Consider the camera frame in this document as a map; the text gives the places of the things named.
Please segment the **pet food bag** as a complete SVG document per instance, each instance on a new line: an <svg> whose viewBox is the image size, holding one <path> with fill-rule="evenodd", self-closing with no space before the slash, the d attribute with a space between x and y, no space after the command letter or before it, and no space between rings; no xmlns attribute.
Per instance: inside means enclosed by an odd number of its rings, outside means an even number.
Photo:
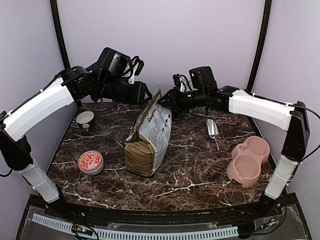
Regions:
<svg viewBox="0 0 320 240"><path fill-rule="evenodd" d="M142 177L151 177L163 162L172 129L172 112L157 103L162 97L158 86L152 99L126 139L125 168Z"/></svg>

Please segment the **pink double pet bowl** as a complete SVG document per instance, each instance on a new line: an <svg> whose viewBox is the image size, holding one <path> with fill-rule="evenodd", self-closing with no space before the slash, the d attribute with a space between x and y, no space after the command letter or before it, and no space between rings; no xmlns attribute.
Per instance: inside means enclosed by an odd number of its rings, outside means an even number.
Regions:
<svg viewBox="0 0 320 240"><path fill-rule="evenodd" d="M268 161L269 144L261 137L250 136L236 145L231 152L231 162L227 166L227 176L243 188L253 187L261 175L261 166Z"/></svg>

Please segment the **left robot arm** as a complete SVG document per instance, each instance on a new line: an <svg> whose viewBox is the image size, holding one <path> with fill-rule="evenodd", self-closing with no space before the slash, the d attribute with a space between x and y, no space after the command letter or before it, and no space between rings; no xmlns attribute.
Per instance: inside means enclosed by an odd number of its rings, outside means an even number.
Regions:
<svg viewBox="0 0 320 240"><path fill-rule="evenodd" d="M57 186L32 156L26 133L58 110L90 97L97 102L143 105L152 98L145 83L136 81L144 67L138 56L129 57L114 49L103 49L87 68L75 66L59 72L53 80L15 109L0 114L0 152L13 171L19 172L60 218L67 218L70 206Z"/></svg>

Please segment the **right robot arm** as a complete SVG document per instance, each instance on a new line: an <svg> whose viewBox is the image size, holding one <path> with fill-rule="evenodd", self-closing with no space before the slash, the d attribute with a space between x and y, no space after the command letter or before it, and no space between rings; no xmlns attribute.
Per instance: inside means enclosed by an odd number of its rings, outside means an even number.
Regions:
<svg viewBox="0 0 320 240"><path fill-rule="evenodd" d="M255 205L255 213L266 217L275 208L276 200L293 178L298 165L309 155L306 153L310 137L309 108L297 103L282 102L262 97L233 86L218 88L210 66L189 70L193 90L180 90L180 75L173 76L174 88L157 102L176 113L188 112L195 107L206 107L225 113L243 115L267 122L286 131L280 159L270 182L265 188L264 198Z"/></svg>

